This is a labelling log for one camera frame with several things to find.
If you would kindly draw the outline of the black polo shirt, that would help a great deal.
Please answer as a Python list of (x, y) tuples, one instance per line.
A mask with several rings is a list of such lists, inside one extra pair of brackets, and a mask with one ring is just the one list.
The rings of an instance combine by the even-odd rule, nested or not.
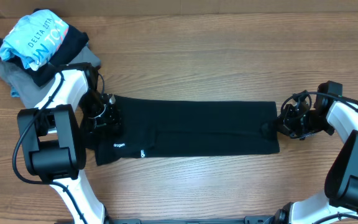
[(120, 158), (242, 156), (280, 151), (273, 101), (116, 97), (120, 127), (85, 134), (97, 165)]

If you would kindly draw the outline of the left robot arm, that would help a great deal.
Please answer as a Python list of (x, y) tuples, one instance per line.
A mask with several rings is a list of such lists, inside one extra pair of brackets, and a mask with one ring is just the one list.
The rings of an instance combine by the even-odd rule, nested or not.
[(112, 94), (98, 91), (102, 79), (90, 63), (56, 68), (46, 96), (31, 109), (20, 110), (20, 137), (12, 169), (21, 181), (49, 185), (69, 209), (73, 223), (112, 223), (85, 174), (86, 139), (121, 130), (121, 115)]

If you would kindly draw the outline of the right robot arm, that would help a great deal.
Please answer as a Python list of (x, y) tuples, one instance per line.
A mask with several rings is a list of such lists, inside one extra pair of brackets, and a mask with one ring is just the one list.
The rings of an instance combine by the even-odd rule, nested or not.
[(304, 140), (324, 131), (338, 133), (343, 147), (331, 166), (324, 190), (310, 198), (290, 202), (267, 223), (334, 223), (358, 220), (358, 101), (342, 94), (342, 84), (328, 81), (316, 91), (288, 97), (276, 119), (278, 132)]

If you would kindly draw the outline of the grey folded shirt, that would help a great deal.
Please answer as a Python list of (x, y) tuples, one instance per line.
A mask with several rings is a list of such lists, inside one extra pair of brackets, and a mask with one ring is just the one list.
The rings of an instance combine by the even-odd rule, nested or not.
[[(90, 63), (93, 67), (98, 68), (101, 65), (101, 60), (85, 46), (81, 52), (69, 64), (74, 63)], [(63, 65), (57, 67), (50, 64), (45, 72), (52, 72), (52, 78), (47, 80), (46, 84), (38, 86), (33, 81), (29, 73), (19, 68), (18, 65), (12, 62), (5, 62), (0, 60), (0, 78), (4, 80), (7, 85), (14, 87), (20, 94), (20, 100), (23, 102), (25, 108), (35, 108), (36, 105), (42, 101), (53, 88), (55, 83), (55, 74)]]

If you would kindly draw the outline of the black folded shirt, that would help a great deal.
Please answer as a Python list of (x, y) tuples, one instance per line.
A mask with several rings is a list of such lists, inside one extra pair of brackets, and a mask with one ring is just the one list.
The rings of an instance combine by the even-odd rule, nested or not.
[[(29, 73), (35, 84), (37, 84), (38, 86), (46, 84), (47, 80), (50, 80), (52, 78), (52, 72), (45, 72), (48, 66), (52, 64), (53, 66), (57, 67), (58, 65), (68, 64), (81, 52), (82, 48), (85, 47), (89, 41), (89, 37), (85, 32), (80, 32), (72, 25), (68, 25), (69, 30), (60, 48), (52, 56), (49, 62), (40, 67), (37, 71), (25, 69), (19, 57), (13, 57), (12, 59), (5, 62), (12, 62), (18, 65), (19, 68)], [(2, 45), (3, 39), (0, 39), (0, 47)]]

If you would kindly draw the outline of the light blue printed folded shirt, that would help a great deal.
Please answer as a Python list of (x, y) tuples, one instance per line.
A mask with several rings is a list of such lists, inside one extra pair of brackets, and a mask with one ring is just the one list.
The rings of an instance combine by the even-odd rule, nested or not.
[(25, 69), (37, 71), (62, 45), (69, 25), (48, 9), (20, 18), (2, 41), (0, 58), (19, 57)]

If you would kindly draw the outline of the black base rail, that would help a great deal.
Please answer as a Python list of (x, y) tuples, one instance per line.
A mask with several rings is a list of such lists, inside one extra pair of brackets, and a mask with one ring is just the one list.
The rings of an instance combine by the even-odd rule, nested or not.
[(107, 219), (104, 224), (269, 224), (273, 223), (274, 216), (246, 216), (244, 218), (215, 218), (192, 220), (140, 220), (133, 219)]

